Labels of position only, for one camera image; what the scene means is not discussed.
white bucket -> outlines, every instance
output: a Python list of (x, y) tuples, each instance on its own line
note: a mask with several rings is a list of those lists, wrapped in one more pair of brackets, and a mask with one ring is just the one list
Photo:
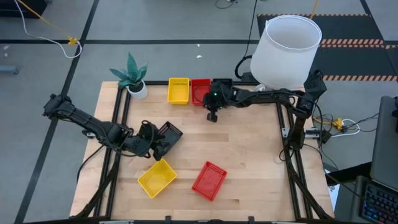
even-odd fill
[(304, 84), (322, 32), (302, 16), (278, 16), (266, 22), (250, 70), (259, 83), (273, 89), (297, 89)]

gray floor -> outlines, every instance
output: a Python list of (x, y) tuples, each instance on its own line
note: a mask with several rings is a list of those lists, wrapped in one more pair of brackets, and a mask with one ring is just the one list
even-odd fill
[[(53, 0), (44, 17), (81, 36), (93, 0)], [(313, 0), (259, 1), (257, 13), (310, 13)], [(398, 40), (395, 0), (367, 0), (386, 40)], [(247, 39), (253, 0), (229, 9), (213, 0), (101, 0), (88, 39)], [(320, 0), (318, 13), (364, 13), (359, 0)], [(28, 20), (29, 32), (62, 39), (39, 20)], [(0, 39), (29, 39), (18, 18), (0, 18)], [(258, 39), (257, 22), (252, 39)], [(0, 63), (17, 65), (18, 75), (0, 75), (0, 223), (12, 223), (32, 174), (50, 121), (41, 116), (51, 93), (59, 93), (71, 60), (56, 45), (0, 45)], [(102, 81), (116, 80), (109, 68), (125, 67), (131, 52), (139, 65), (149, 63), (146, 80), (169, 77), (234, 78), (245, 45), (86, 45), (69, 95), (74, 104), (93, 113)], [(249, 48), (249, 54), (255, 49)], [(68, 53), (75, 48), (66, 46)], [(241, 71), (248, 71), (248, 63)], [(383, 95), (398, 95), (396, 82), (327, 82), (320, 99), (324, 113), (359, 120), (377, 113)], [(375, 122), (363, 124), (371, 129)], [(340, 169), (370, 161), (374, 133), (331, 139), (324, 151)], [(86, 138), (80, 128), (60, 122), (32, 197), (25, 222), (67, 218), (75, 191), (75, 177), (83, 159)]]

keyboard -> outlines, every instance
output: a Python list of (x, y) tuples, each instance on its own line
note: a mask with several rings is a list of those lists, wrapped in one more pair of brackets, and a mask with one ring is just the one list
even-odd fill
[(368, 183), (359, 216), (378, 224), (398, 224), (398, 193), (377, 183)]

yellow basket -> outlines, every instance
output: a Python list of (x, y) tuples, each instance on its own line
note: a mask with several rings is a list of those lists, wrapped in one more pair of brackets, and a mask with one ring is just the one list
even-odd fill
[(154, 198), (161, 192), (171, 181), (177, 177), (174, 170), (168, 163), (161, 159), (156, 162), (144, 175), (138, 178), (141, 187), (147, 194)]
[(167, 101), (171, 104), (187, 104), (189, 101), (189, 78), (169, 78)]

potted plant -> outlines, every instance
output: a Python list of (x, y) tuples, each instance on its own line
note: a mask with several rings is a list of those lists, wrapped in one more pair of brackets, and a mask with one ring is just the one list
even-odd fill
[(140, 69), (137, 68), (137, 63), (129, 53), (127, 58), (127, 70), (116, 70), (111, 68), (113, 75), (116, 75), (121, 80), (119, 86), (126, 87), (127, 91), (134, 99), (141, 100), (148, 95), (148, 89), (142, 80), (147, 73), (147, 66), (145, 65)]

